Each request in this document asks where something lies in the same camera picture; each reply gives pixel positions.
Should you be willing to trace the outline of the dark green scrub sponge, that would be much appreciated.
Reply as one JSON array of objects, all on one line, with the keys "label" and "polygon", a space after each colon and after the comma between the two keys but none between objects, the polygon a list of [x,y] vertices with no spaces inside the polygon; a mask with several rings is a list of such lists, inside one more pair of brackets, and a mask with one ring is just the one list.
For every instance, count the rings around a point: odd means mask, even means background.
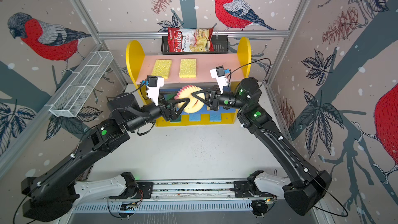
[{"label": "dark green scrub sponge", "polygon": [[170,120],[171,123],[180,123],[181,122],[181,116],[179,116],[177,119],[175,120]]}]

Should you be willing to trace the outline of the yellow smiley face sponge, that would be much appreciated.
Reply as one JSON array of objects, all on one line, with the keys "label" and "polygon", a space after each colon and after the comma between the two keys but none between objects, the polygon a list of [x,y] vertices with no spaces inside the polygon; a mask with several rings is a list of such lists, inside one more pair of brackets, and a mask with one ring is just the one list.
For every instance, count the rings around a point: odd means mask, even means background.
[{"label": "yellow smiley face sponge", "polygon": [[187,114],[193,114],[198,112],[199,110],[202,109],[204,106],[204,103],[197,98],[195,98],[192,93],[201,91],[202,88],[194,86],[194,85],[188,85],[183,88],[181,88],[178,92],[177,95],[174,96],[174,99],[185,99],[188,98],[190,101],[188,105],[184,108],[184,112]]}]

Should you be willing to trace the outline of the light blue sponge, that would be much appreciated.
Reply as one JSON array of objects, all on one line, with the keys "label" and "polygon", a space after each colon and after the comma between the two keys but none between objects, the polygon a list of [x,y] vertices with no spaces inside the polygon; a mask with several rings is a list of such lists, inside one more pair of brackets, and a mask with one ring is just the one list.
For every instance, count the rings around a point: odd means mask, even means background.
[{"label": "light blue sponge", "polygon": [[210,122],[222,122],[222,115],[220,113],[211,113],[209,114]]},{"label": "light blue sponge", "polygon": [[201,121],[201,114],[191,114],[189,115],[190,122],[200,122]]}]

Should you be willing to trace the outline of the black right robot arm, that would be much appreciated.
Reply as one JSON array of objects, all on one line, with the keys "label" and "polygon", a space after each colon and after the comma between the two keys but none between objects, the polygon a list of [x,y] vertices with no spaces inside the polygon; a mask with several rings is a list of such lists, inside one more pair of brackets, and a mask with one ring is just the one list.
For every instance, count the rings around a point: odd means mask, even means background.
[{"label": "black right robot arm", "polygon": [[332,177],[312,166],[283,136],[259,104],[261,94],[258,81],[250,77],[233,92],[214,86],[191,95],[214,111],[221,106],[238,110],[239,122],[268,148],[287,173],[290,181],[282,186],[283,196],[293,211],[304,216],[326,195]]}]

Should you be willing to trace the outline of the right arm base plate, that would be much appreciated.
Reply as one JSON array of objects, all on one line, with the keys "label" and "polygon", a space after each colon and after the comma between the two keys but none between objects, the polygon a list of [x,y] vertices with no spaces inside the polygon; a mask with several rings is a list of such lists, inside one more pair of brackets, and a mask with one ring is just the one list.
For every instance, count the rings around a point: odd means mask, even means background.
[{"label": "right arm base plate", "polygon": [[233,187],[230,190],[235,193],[236,198],[275,198],[275,195],[271,193],[261,192],[249,181],[234,181]]}]

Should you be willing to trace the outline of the yellow sponge front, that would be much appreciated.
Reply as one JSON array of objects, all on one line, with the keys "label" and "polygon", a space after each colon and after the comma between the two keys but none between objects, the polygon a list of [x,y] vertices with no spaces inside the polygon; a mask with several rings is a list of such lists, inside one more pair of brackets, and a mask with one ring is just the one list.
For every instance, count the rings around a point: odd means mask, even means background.
[{"label": "yellow sponge front", "polygon": [[180,78],[196,78],[197,76],[197,60],[181,59],[179,77]]}]

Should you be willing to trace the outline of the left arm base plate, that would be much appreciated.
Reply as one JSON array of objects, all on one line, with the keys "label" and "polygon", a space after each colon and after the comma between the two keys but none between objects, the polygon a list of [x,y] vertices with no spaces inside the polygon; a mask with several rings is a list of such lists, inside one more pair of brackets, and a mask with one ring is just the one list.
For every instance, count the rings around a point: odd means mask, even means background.
[{"label": "left arm base plate", "polygon": [[121,195],[111,196],[109,198],[112,200],[150,199],[152,196],[153,186],[153,182],[138,182],[136,187],[132,189],[127,188]]}]

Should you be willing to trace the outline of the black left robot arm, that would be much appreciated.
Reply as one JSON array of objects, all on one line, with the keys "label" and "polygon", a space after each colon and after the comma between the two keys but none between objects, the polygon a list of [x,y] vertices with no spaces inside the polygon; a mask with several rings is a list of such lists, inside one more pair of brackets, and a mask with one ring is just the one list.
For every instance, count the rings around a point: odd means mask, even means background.
[{"label": "black left robot arm", "polygon": [[21,183],[25,199],[19,205],[23,217],[39,222],[58,219],[83,197],[76,179],[97,161],[130,139],[129,133],[163,117],[177,119],[188,106],[189,98],[165,100],[139,107],[135,96],[122,93],[107,103],[110,117],[90,128],[75,151],[40,177],[27,177]]}]

